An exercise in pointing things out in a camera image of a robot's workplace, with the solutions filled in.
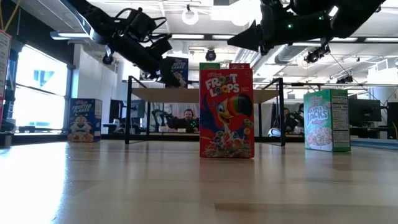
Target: bright window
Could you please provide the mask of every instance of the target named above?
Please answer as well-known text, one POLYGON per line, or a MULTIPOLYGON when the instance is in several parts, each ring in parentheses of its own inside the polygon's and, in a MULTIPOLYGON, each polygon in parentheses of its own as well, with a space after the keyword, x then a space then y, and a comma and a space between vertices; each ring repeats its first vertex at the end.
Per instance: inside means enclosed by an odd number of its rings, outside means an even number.
POLYGON ((63 128, 65 99, 24 87, 17 87, 12 118, 17 126, 63 128))
POLYGON ((19 53, 16 82, 65 96, 68 68, 42 52, 29 46, 19 53))

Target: computer monitor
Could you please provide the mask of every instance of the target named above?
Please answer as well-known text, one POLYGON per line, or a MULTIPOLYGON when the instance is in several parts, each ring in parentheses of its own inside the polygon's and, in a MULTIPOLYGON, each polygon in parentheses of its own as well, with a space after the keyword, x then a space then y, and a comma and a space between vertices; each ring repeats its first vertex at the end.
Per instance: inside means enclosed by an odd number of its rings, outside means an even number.
POLYGON ((131 117, 144 118, 145 117, 145 100, 131 101, 131 117))
POLYGON ((348 99, 349 124, 357 126, 365 122, 381 121, 379 100, 348 99))

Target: person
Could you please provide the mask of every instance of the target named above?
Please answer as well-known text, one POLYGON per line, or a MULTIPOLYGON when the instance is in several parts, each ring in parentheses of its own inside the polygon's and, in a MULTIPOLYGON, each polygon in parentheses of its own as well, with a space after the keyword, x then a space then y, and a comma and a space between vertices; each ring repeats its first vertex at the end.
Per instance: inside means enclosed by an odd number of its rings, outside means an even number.
POLYGON ((285 116, 285 132, 290 133, 294 130, 294 127, 297 125, 297 121, 290 117, 290 110, 284 108, 284 116, 285 116))
MULTIPOLYGON (((195 115, 193 114, 193 110, 186 109, 184 111, 184 118, 175 118, 169 121, 167 125, 169 126, 169 128, 172 129, 179 129, 179 128, 188 129, 189 128, 188 125, 195 120, 194 117, 195 115)), ((199 121, 196 121, 193 131, 194 132, 199 131, 199 121)))

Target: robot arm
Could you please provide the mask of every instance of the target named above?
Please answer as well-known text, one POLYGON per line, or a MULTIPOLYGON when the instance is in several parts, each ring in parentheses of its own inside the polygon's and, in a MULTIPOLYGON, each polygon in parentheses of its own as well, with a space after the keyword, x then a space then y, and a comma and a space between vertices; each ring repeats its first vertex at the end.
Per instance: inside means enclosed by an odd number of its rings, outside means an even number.
POLYGON ((309 52, 306 61, 316 62, 330 52, 334 38, 352 35, 385 0, 290 0, 283 8, 279 0, 261 0, 261 24, 230 38, 229 45, 258 51, 262 55, 276 45, 321 38, 321 47, 309 52), (330 15, 337 7, 335 15, 330 15))
POLYGON ((100 8, 86 0, 60 0, 78 19, 90 39, 97 44, 105 45, 110 57, 117 52, 142 71, 150 73, 151 78, 171 86, 180 83, 171 74, 172 58, 162 58, 162 54, 171 50, 171 34, 154 35, 153 31, 166 22, 165 17, 150 18, 142 9, 123 9, 117 16, 111 17, 100 8), (127 19, 119 16, 129 12, 127 19), (150 47, 141 43, 151 42, 150 47))

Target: cereal box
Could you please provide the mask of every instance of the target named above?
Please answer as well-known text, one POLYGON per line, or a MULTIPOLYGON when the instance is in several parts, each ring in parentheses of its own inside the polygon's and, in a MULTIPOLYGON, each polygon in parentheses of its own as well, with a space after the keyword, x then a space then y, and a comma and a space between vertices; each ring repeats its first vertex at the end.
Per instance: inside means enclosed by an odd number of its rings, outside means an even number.
POLYGON ((220 69, 220 68, 221 68, 221 64, 220 63, 209 63, 209 62, 199 63, 199 69, 200 70, 220 69))
POLYGON ((304 95, 305 148, 350 151, 347 90, 304 95))
POLYGON ((200 71, 200 156, 254 157, 253 71, 200 71))
POLYGON ((171 71, 174 77, 180 82, 180 86, 183 88, 188 88, 188 59, 171 57, 174 59, 171 71))
POLYGON ((101 100, 70 99, 68 140, 71 142, 101 140, 101 117, 101 100))
POLYGON ((249 63, 230 63, 229 69, 250 69, 249 63))

